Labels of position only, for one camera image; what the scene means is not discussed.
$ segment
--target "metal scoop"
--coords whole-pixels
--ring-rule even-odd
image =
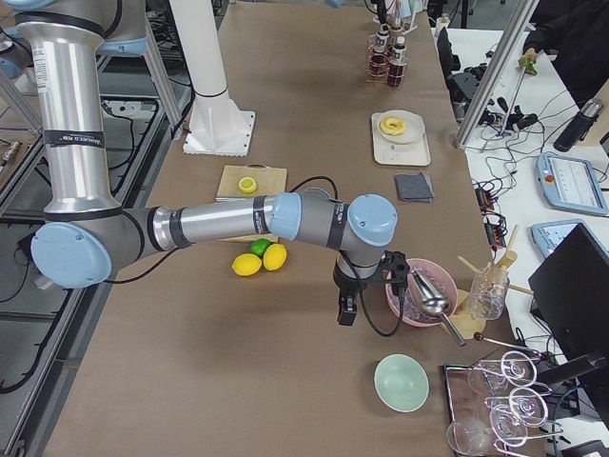
[[[450,311],[450,302],[446,295],[441,293],[429,279],[418,271],[412,271],[414,279],[413,301],[417,309],[429,317],[439,317],[459,346],[465,346],[465,340],[457,328],[448,319],[447,311]]]

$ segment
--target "robotic arm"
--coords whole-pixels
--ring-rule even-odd
[[[197,208],[123,209],[109,190],[95,52],[144,52],[144,2],[5,3],[22,11],[17,30],[31,45],[36,72],[52,199],[31,247],[36,266],[53,282],[84,288],[155,252],[273,232],[341,254],[334,268],[341,324],[353,323],[355,298],[366,283],[392,283],[403,297],[408,265],[403,254],[384,251],[398,217],[378,195],[348,205],[309,190]]]

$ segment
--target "pink bowl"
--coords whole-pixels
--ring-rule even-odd
[[[446,294],[446,298],[450,302],[450,312],[449,315],[455,312],[455,308],[457,307],[457,286],[453,281],[453,278],[450,277],[450,274],[446,272],[446,270],[440,267],[438,264],[434,264],[429,260],[425,259],[408,259],[408,265],[410,266],[411,271],[418,271],[427,278],[438,288],[438,290],[444,294]],[[442,321],[436,317],[428,317],[422,314],[417,307],[415,307],[412,296],[410,295],[410,290],[413,286],[414,280],[412,279],[412,275],[408,275],[408,290],[406,291],[406,296],[403,302],[403,318],[402,320],[407,324],[410,324],[414,327],[432,327],[440,324]],[[385,285],[385,294],[387,296],[387,303],[391,310],[395,313],[396,316],[400,315],[400,302],[398,297],[396,297],[391,292],[391,286]]]

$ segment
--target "person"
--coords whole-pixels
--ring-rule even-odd
[[[579,107],[609,79],[609,0],[587,0],[531,31],[521,66],[535,63],[542,50],[557,50],[554,68]]]

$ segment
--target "scoop handle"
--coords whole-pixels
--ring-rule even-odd
[[[440,319],[442,319],[442,323],[446,326],[448,332],[452,335],[457,344],[461,347],[465,346],[465,340],[463,340],[461,333],[457,330],[451,320],[448,319],[448,316],[442,313],[440,314]]]

